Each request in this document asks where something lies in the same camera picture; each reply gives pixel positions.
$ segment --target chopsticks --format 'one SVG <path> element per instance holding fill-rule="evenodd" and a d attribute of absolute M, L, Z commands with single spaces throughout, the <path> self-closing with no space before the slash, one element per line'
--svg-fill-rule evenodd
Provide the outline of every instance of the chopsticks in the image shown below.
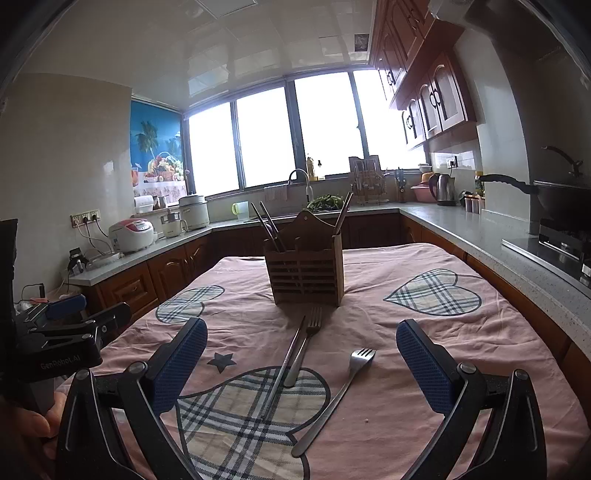
<path fill-rule="evenodd" d="M 338 235 L 340 228 L 343 226 L 343 222 L 345 221 L 345 215 L 347 214 L 347 210 L 349 210 L 349 203 L 351 202 L 352 196 L 353 192 L 349 192 L 347 194 L 347 197 L 345 198 L 345 201 L 343 202 L 343 208 L 341 208 L 339 218 L 337 218 L 335 224 L 335 231 L 333 232 L 333 235 Z"/>
<path fill-rule="evenodd" d="M 258 210 L 256 209 L 255 204 L 251 202 L 251 205 L 252 205 L 253 210 L 256 213 L 257 218 L 259 219 L 259 222 L 261 223 L 263 229 L 265 230 L 265 233 L 267 234 L 267 237 L 273 243 L 273 246 L 275 247 L 275 250 L 277 250 L 278 252 L 281 252 L 281 250 L 279 249 L 279 245 L 277 245 L 277 241 L 275 240 L 275 237 L 273 236 L 272 229 L 269 230 L 269 227 L 267 226 L 267 224 L 265 223 L 265 221 L 261 218 L 261 215 L 259 214 Z"/>
<path fill-rule="evenodd" d="M 264 420 L 266 420 L 267 415 L 269 415 L 269 412 L 271 410 L 271 405 L 273 405 L 273 399 L 275 398 L 275 395 L 277 393 L 277 389 L 279 388 L 279 385 L 281 384 L 281 381 L 283 378 L 283 373 L 285 373 L 285 369 L 287 368 L 287 364 L 290 361 L 291 354 L 293 353 L 294 347 L 296 346 L 297 339 L 300 336 L 300 332 L 301 332 L 302 327 L 304 326 L 305 321 L 306 321 L 306 315 L 304 315 L 304 317 L 302 318 L 300 326 L 298 327 L 297 332 L 295 333 L 294 339 L 291 341 L 291 345 L 290 345 L 289 349 L 287 350 L 287 354 L 285 355 L 285 359 L 283 360 L 283 364 L 281 365 L 281 368 L 279 369 L 279 374 L 277 375 L 277 378 L 275 379 L 275 383 L 273 383 L 273 388 L 271 389 L 271 393 L 269 394 L 269 399 L 267 400 L 267 404 L 261 410 L 261 418 L 263 418 Z"/>
<path fill-rule="evenodd" d="M 275 222 L 273 222 L 273 219 L 271 218 L 271 215 L 269 215 L 269 212 L 267 212 L 267 209 L 265 207 L 265 204 L 262 203 L 262 202 L 260 202 L 260 204 L 261 204 L 262 211 L 265 213 L 265 215 L 269 219 L 269 224 L 271 225 L 271 233 L 273 235 L 275 235 L 275 237 L 279 241 L 279 246 L 281 247 L 281 251 L 285 252 L 287 250 L 287 248 L 285 248 L 285 244 L 283 243 L 283 240 L 281 239 L 281 235 L 279 234 L 279 230 L 277 229 L 277 226 L 275 225 Z"/>

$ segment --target faucet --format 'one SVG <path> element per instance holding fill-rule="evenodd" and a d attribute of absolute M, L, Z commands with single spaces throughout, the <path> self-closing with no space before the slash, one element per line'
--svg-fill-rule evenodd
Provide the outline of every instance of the faucet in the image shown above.
<path fill-rule="evenodd" d="M 306 199 L 308 200 L 308 203 L 310 203 L 312 200 L 314 200 L 314 192 L 312 191 L 312 186 L 310 185 L 310 178 L 308 176 L 308 172 L 302 170 L 301 168 L 296 168 L 295 170 L 292 170 L 290 176 L 287 177 L 287 184 L 288 186 L 291 185 L 291 176 L 294 174 L 295 171 L 300 171 L 306 176 Z"/>

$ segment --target wok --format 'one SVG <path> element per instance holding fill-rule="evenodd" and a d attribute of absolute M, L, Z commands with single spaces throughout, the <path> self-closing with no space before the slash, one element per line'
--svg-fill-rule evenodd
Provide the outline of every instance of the wok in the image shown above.
<path fill-rule="evenodd" d="M 582 161 L 575 162 L 561 149 L 543 147 L 562 155 L 572 166 L 568 177 L 559 181 L 535 180 L 533 184 L 519 181 L 509 175 L 481 175 L 480 181 L 500 181 L 520 189 L 527 195 L 536 195 L 546 213 L 558 222 L 580 223 L 591 221 L 591 179 L 579 171 Z"/>

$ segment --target finger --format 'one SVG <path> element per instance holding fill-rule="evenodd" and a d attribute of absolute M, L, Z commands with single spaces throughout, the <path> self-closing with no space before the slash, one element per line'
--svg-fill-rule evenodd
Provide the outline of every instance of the finger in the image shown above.
<path fill-rule="evenodd" d="M 66 406 L 66 396 L 62 392 L 54 392 L 53 398 L 55 403 L 45 415 L 50 428 L 49 438 L 53 438 L 60 431 L 61 417 Z"/>
<path fill-rule="evenodd" d="M 57 438 L 47 442 L 43 445 L 43 452 L 47 456 L 47 458 L 51 460 L 56 459 L 56 451 L 57 451 Z"/>
<path fill-rule="evenodd" d="M 24 436 L 43 438 L 50 434 L 49 422 L 37 412 L 16 407 L 14 420 L 19 433 Z"/>

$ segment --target human hand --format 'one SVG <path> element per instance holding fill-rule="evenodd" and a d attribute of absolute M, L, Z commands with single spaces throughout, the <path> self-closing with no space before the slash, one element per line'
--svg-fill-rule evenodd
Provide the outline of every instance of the human hand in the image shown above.
<path fill-rule="evenodd" d="M 51 474 L 47 459 L 56 458 L 57 433 L 66 403 L 63 393 L 54 392 L 53 395 L 55 403 L 45 416 L 14 406 L 4 399 L 0 400 L 0 425 L 4 431 L 2 436 L 7 436 L 3 440 L 43 478 L 48 478 Z M 41 445 L 39 439 L 42 438 L 52 440 Z"/>

